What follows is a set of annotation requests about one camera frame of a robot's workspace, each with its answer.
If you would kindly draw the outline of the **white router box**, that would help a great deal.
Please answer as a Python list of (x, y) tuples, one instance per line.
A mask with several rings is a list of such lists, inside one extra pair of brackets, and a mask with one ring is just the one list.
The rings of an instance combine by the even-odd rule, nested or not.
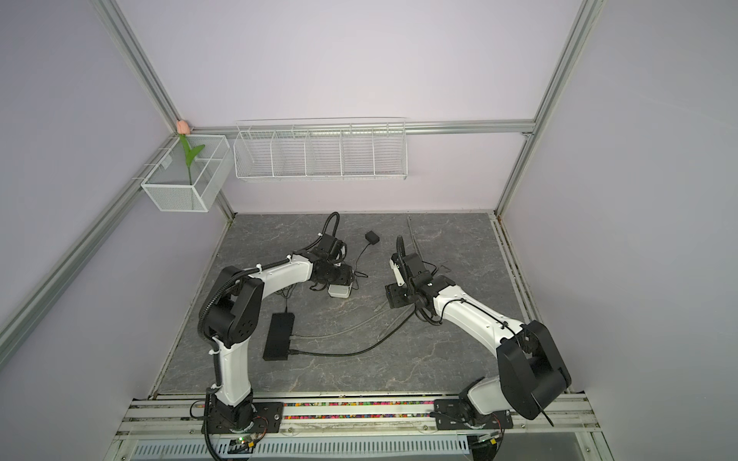
[(352, 286), (331, 284), (328, 288), (328, 293), (331, 298), (334, 299), (348, 299), (351, 296)]

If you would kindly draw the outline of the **black network switch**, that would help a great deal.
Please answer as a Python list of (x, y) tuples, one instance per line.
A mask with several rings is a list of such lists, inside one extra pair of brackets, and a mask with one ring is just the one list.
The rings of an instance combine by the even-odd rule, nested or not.
[(263, 349), (264, 361), (288, 360), (294, 322), (295, 315), (291, 312), (272, 315)]

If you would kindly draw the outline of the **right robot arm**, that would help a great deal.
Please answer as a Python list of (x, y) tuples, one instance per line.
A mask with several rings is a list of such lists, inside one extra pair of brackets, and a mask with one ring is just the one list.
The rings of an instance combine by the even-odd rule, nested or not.
[(461, 328), (496, 360), (497, 375), (464, 388), (449, 420), (482, 428), (508, 410), (534, 420), (569, 388), (571, 375), (541, 322), (515, 320), (474, 299), (453, 280), (427, 269), (420, 255), (409, 254), (401, 236), (389, 265), (395, 282), (386, 286), (386, 297), (392, 307), (413, 307), (427, 323)]

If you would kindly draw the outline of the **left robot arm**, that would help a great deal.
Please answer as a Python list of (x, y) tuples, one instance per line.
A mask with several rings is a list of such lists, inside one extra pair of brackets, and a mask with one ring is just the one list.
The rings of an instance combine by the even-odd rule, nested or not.
[(332, 212), (316, 240), (276, 262), (240, 269), (228, 266), (202, 305), (197, 324), (213, 357), (215, 383), (206, 397), (204, 428), (223, 424), (224, 430), (246, 432), (258, 415), (248, 376), (248, 349), (263, 299), (290, 286), (311, 282), (332, 298), (350, 297), (354, 269), (345, 263), (347, 245), (337, 238), (340, 214)]

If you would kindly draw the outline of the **black cube power adapter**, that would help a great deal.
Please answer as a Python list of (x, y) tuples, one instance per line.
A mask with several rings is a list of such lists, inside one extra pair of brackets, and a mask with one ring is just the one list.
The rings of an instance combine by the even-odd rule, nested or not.
[(376, 234), (376, 232), (373, 232), (372, 230), (369, 230), (369, 232), (367, 232), (367, 233), (365, 234), (365, 239), (367, 240), (367, 242), (368, 242), (368, 243), (369, 243), (370, 245), (376, 245), (376, 244), (378, 244), (378, 243), (380, 242), (380, 240), (381, 240), (381, 239), (380, 239), (380, 236), (378, 236), (378, 234)]

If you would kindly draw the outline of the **white mesh corner basket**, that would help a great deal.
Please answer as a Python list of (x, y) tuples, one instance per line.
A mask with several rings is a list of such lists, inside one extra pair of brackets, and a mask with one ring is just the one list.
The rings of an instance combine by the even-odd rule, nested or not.
[(226, 136), (180, 136), (141, 186), (160, 211), (207, 212), (233, 168)]

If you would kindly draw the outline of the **artificial tulip flower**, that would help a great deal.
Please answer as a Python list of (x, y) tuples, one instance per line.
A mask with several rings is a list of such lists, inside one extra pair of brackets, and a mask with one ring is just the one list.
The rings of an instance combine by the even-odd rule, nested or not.
[(198, 157), (198, 155), (203, 151), (205, 148), (204, 145), (196, 145), (192, 146), (189, 142), (189, 136), (191, 135), (191, 129), (188, 125), (188, 122), (184, 120), (178, 120), (176, 123), (176, 129), (178, 138), (180, 140), (180, 144), (182, 145), (183, 151), (184, 151), (184, 162), (186, 163), (186, 171), (188, 171), (188, 183), (192, 186), (193, 180), (192, 180), (192, 173), (191, 173), (191, 166), (194, 162), (194, 159)]

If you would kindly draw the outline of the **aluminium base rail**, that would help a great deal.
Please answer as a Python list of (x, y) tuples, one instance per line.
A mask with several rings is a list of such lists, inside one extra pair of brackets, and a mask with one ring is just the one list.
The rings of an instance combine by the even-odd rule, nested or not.
[[(431, 413), (440, 397), (432, 394), (309, 395), (291, 397), (269, 395), (256, 403), (277, 401), (280, 427), (270, 436), (373, 436), (434, 435), (440, 432)], [(203, 414), (201, 395), (160, 395), (154, 400), (134, 400), (113, 439), (188, 438), (201, 433)], [(527, 420), (509, 412), (512, 427), (508, 433), (578, 433), (603, 429), (584, 394), (565, 394), (543, 416)]]

